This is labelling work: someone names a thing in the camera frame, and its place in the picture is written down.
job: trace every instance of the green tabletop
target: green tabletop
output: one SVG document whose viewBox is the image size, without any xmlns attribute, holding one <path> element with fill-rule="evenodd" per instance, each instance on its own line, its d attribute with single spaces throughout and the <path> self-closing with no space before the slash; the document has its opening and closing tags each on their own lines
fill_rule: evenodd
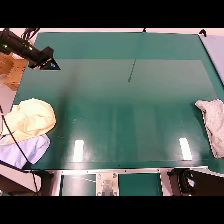
<svg viewBox="0 0 224 224">
<path fill-rule="evenodd" d="M 48 45 L 61 71 L 28 68 L 14 102 L 37 98 L 55 110 L 51 146 L 33 168 L 209 165 L 224 171 L 194 106 L 199 99 L 224 100 L 197 35 L 39 34 L 36 46 Z M 183 160 L 180 138 L 188 140 L 192 161 Z M 84 141 L 81 162 L 74 162 L 77 140 Z"/>
</svg>

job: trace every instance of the crumpled cloth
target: crumpled cloth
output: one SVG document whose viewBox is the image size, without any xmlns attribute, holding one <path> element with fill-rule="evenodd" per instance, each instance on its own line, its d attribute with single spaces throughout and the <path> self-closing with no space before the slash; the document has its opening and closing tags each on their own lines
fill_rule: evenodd
<svg viewBox="0 0 224 224">
<path fill-rule="evenodd" d="M 4 143 L 9 137 L 9 135 L 4 136 L 0 140 L 0 143 Z M 26 155 L 28 161 L 35 164 L 46 152 L 50 145 L 50 139 L 44 134 L 21 141 L 18 144 Z M 19 169 L 22 169 L 27 162 L 15 143 L 0 145 L 0 160 Z"/>
<path fill-rule="evenodd" d="M 221 100 L 198 100 L 195 105 L 202 111 L 211 149 L 215 158 L 224 157 L 224 104 Z"/>
<path fill-rule="evenodd" d="M 51 105 L 33 98 L 21 101 L 19 105 L 13 105 L 12 111 L 6 114 L 5 119 L 17 142 L 43 135 L 56 123 Z M 3 124 L 1 135 L 7 134 L 9 134 L 8 129 Z M 12 137 L 8 136 L 7 140 L 0 145 L 12 143 L 14 143 Z"/>
</svg>

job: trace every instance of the green panel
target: green panel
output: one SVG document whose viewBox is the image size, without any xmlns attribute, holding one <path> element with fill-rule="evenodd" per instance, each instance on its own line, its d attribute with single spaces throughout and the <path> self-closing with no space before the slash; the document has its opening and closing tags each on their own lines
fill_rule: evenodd
<svg viewBox="0 0 224 224">
<path fill-rule="evenodd" d="M 63 176 L 61 196 L 95 196 L 96 175 L 68 175 Z"/>
<path fill-rule="evenodd" d="M 55 58 L 57 59 L 59 66 L 63 68 L 68 62 L 69 67 L 62 69 L 62 71 L 59 72 L 32 71 L 27 69 L 14 102 L 15 104 L 18 104 L 24 99 L 32 97 L 39 98 L 52 104 L 56 112 L 57 125 L 56 128 L 49 133 L 52 141 L 51 147 L 43 158 L 35 164 L 34 168 L 138 168 L 209 164 L 214 170 L 224 171 L 222 160 L 217 162 L 217 160 L 212 157 L 202 116 L 200 111 L 194 106 L 194 102 L 197 99 L 212 99 L 214 93 L 213 90 L 210 91 L 211 85 L 209 85 L 209 88 L 207 86 L 209 82 L 207 83 L 208 80 L 206 75 L 204 75 L 205 72 L 203 71 L 203 66 L 199 62 L 196 62 L 196 60 L 202 62 L 213 86 L 215 87 L 218 97 L 224 100 L 222 84 L 197 35 L 149 33 L 39 34 L 36 46 L 41 49 L 48 45 L 55 50 Z M 131 82 L 128 82 L 131 67 L 135 58 L 137 61 L 132 80 Z M 69 59 L 70 61 L 68 60 L 67 62 L 62 63 L 63 60 L 60 59 Z M 125 60 L 126 64 L 124 65 L 122 62 L 121 67 L 108 67 L 109 69 L 107 69 L 104 73 L 105 76 L 103 76 L 102 71 L 105 71 L 106 64 L 104 65 L 101 63 L 98 67 L 94 67 L 94 65 L 91 67 L 88 64 L 86 65 L 86 62 L 85 65 L 82 64 L 83 60 L 80 60 L 82 62 L 79 60 L 72 60 L 74 66 L 71 66 L 69 63 L 71 62 L 71 59 L 133 60 Z M 191 60 L 189 63 L 192 64 L 188 68 L 185 68 L 185 66 L 183 70 L 180 68 L 180 64 L 177 64 L 179 74 L 183 74 L 179 77 L 189 76 L 188 85 L 183 89 L 185 92 L 189 89 L 187 96 L 192 96 L 191 104 L 189 104 L 189 101 L 186 103 L 185 96 L 182 96 L 183 100 L 179 97 L 179 102 L 176 100 L 176 102 L 172 102 L 169 105 L 168 103 L 166 104 L 166 102 L 163 102 L 161 105 L 159 103 L 158 105 L 155 105 L 151 102 L 145 102 L 148 96 L 151 98 L 157 97 L 155 93 L 158 93 L 159 91 L 157 91 L 156 86 L 153 86 L 150 79 L 147 80 L 149 76 L 146 77 L 147 71 L 151 69 L 150 66 L 152 65 L 148 66 L 148 62 L 144 63 L 139 59 Z M 139 70 L 138 66 L 139 68 L 145 66 L 145 70 Z M 155 66 L 153 74 L 158 73 L 158 71 L 157 73 L 154 72 L 158 67 L 160 67 L 160 65 Z M 172 69 L 168 70 L 171 78 Z M 84 75 L 84 77 L 82 77 L 81 74 L 84 73 L 88 73 L 88 76 Z M 124 89 L 123 92 L 125 94 L 119 103 L 117 97 L 121 93 L 119 88 L 122 87 L 122 78 L 126 85 L 126 89 Z M 169 87 L 173 87 L 175 91 L 178 88 L 179 90 L 182 88 L 181 86 L 178 86 L 177 81 L 172 84 L 168 77 L 167 80 L 169 80 Z M 202 88 L 202 84 L 204 85 L 205 83 L 207 84 L 205 85 L 204 91 L 208 91 L 208 95 L 204 95 L 205 92 Z M 141 94 L 139 92 L 136 93 L 136 91 L 140 90 L 140 85 L 144 86 L 141 90 Z M 192 94 L 192 85 L 194 87 L 197 85 L 200 86 L 200 91 L 193 91 L 193 93 L 197 93 L 195 98 L 193 98 Z M 91 94 L 93 92 L 91 89 L 95 89 L 95 94 L 92 96 Z M 74 95 L 71 93 L 81 93 L 84 95 L 82 95 L 82 97 L 78 96 L 74 100 Z M 161 96 L 163 95 L 167 95 L 166 92 L 162 91 Z M 140 103 L 138 106 L 133 106 L 133 101 L 135 101 L 136 105 L 137 100 L 140 100 Z M 79 118 L 82 118 L 83 116 L 86 118 L 87 116 L 88 119 L 75 120 L 77 119 L 77 116 Z M 141 130 L 140 128 L 143 124 L 147 124 L 147 126 L 150 124 L 152 126 L 150 127 L 151 132 L 148 133 L 152 140 L 150 141 L 150 144 L 152 144 L 153 147 L 156 145 L 159 146 L 158 151 L 153 149 L 148 151 L 146 149 L 145 146 L 149 140 L 146 135 L 147 130 Z M 86 161 L 84 163 L 73 163 L 70 158 L 74 140 L 80 138 L 80 135 L 83 135 L 83 133 L 90 132 L 92 133 L 91 136 L 89 134 L 85 136 L 85 138 L 88 139 L 88 141 L 85 142 L 85 146 L 88 146 L 86 144 L 88 142 L 93 144 L 95 148 L 88 147 L 93 154 L 87 154 L 84 157 Z M 186 137 L 189 140 L 189 145 L 193 149 L 193 152 L 195 152 L 193 153 L 193 158 L 195 158 L 195 160 L 180 160 L 181 154 L 178 154 L 180 153 L 180 149 L 175 148 L 178 145 L 177 140 L 179 139 L 179 136 Z"/>
<path fill-rule="evenodd" d="M 162 196 L 160 175 L 121 174 L 119 175 L 120 196 Z"/>
</svg>

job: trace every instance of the yellow cloth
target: yellow cloth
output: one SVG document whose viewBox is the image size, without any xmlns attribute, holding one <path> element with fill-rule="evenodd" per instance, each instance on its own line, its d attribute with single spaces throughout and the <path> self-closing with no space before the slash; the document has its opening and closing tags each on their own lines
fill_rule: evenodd
<svg viewBox="0 0 224 224">
<path fill-rule="evenodd" d="M 51 105 L 37 99 L 24 100 L 19 105 L 14 105 L 12 111 L 5 116 L 5 119 L 17 142 L 45 134 L 56 123 Z M 4 124 L 2 135 L 6 134 L 9 134 L 9 132 Z M 1 145 L 12 143 L 14 141 L 10 136 Z"/>
</svg>

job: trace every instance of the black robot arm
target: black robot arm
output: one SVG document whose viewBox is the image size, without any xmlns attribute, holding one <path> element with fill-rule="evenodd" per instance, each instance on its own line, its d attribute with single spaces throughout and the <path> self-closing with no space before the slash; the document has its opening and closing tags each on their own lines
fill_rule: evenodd
<svg viewBox="0 0 224 224">
<path fill-rule="evenodd" d="M 42 51 L 35 48 L 28 42 L 28 40 L 35 35 L 36 30 L 31 37 L 29 37 L 30 33 L 27 36 L 26 31 L 24 32 L 23 38 L 18 37 L 16 34 L 11 32 L 9 28 L 5 28 L 3 31 L 0 31 L 0 52 L 7 55 L 13 52 L 20 57 L 27 59 L 29 61 L 28 67 L 32 69 L 40 68 L 41 70 L 60 70 L 53 58 L 54 50 L 50 47 L 46 47 Z"/>
</svg>

